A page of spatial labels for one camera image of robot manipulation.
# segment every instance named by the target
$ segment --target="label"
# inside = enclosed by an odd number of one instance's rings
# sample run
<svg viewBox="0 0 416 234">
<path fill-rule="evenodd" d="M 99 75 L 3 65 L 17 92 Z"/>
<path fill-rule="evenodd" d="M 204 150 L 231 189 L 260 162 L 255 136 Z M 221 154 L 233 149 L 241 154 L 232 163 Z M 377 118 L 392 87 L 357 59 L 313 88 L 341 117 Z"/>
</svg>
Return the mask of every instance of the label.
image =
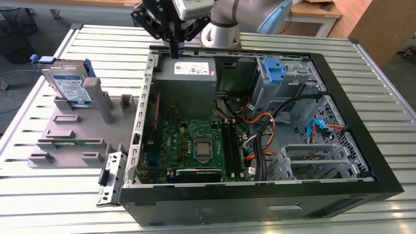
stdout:
<svg viewBox="0 0 416 234">
<path fill-rule="evenodd" d="M 248 168 L 248 174 L 256 175 L 256 169 L 253 167 Z"/>
<path fill-rule="evenodd" d="M 75 105 L 87 105 L 91 103 L 91 97 L 81 86 L 79 76 L 53 76 L 56 85 L 65 99 Z"/>
<path fill-rule="evenodd" d="M 207 62 L 176 62 L 175 75 L 209 75 Z"/>
<path fill-rule="evenodd" d="M 247 108 L 251 109 L 251 110 L 255 109 L 255 106 L 253 106 L 252 104 L 249 104 L 249 103 L 248 103 L 245 106 L 247 106 Z"/>
</svg>

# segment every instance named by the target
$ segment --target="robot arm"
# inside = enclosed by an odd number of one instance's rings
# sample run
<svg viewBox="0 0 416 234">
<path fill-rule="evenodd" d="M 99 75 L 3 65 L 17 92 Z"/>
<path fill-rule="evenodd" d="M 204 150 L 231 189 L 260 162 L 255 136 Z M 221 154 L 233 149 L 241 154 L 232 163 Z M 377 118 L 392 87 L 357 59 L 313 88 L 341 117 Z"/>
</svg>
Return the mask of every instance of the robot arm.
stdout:
<svg viewBox="0 0 416 234">
<path fill-rule="evenodd" d="M 163 39 L 177 59 L 184 41 L 207 26 L 201 38 L 207 47 L 236 48 L 239 23 L 259 33 L 276 33 L 291 6 L 292 0 L 143 0 L 131 16 L 155 39 Z"/>
</svg>

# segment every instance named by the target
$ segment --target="metal table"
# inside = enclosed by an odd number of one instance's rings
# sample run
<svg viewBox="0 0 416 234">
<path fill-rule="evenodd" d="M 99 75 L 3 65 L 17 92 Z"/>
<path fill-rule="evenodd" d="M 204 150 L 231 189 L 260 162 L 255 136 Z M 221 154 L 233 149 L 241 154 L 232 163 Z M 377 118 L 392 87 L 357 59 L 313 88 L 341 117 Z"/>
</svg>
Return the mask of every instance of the metal table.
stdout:
<svg viewBox="0 0 416 234">
<path fill-rule="evenodd" d="M 141 93 L 149 45 L 140 28 L 84 25 L 55 54 L 92 60 L 111 96 Z M 195 39 L 189 46 L 199 45 Z M 121 207 L 96 208 L 99 169 L 31 169 L 27 158 L 53 111 L 53 91 L 40 77 L 0 140 L 0 227 L 31 233 L 156 231 L 167 233 L 415 233 L 416 115 L 360 45 L 344 39 L 241 34 L 244 49 L 321 53 L 357 109 L 405 192 L 331 219 L 141 228 Z M 16 232 L 15 229 L 0 230 Z"/>
</svg>

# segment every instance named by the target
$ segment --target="circuit board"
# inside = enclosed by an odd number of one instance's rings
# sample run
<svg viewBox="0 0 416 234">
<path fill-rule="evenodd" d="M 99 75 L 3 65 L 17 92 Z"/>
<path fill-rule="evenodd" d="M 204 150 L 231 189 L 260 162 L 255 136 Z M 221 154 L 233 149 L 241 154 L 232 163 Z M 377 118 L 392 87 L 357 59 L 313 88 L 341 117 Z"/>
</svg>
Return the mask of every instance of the circuit board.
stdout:
<svg viewBox="0 0 416 234">
<path fill-rule="evenodd" d="M 247 135 L 244 123 L 233 124 L 235 143 L 240 145 Z M 224 123 L 220 121 L 167 121 L 163 124 L 160 151 L 157 155 L 147 154 L 148 172 L 152 183 L 175 182 L 169 175 L 175 169 L 219 169 L 221 181 L 244 181 L 244 173 L 229 173 L 224 157 Z M 239 150 L 235 168 L 241 168 L 243 156 Z"/>
</svg>

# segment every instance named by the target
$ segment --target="blue latch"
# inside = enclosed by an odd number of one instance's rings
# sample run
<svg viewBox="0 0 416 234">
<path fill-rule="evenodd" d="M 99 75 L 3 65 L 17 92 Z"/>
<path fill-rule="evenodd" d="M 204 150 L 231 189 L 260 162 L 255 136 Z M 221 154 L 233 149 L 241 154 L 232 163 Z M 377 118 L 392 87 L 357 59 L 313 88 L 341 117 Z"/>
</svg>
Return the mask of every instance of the blue latch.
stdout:
<svg viewBox="0 0 416 234">
<path fill-rule="evenodd" d="M 31 60 L 32 60 L 32 64 L 37 64 L 37 63 L 53 64 L 56 58 L 52 56 L 41 56 L 39 59 L 37 55 L 32 55 Z"/>
<path fill-rule="evenodd" d="M 279 58 L 264 57 L 264 70 L 268 75 L 271 83 L 280 83 L 285 77 L 285 66 L 281 64 Z"/>
</svg>

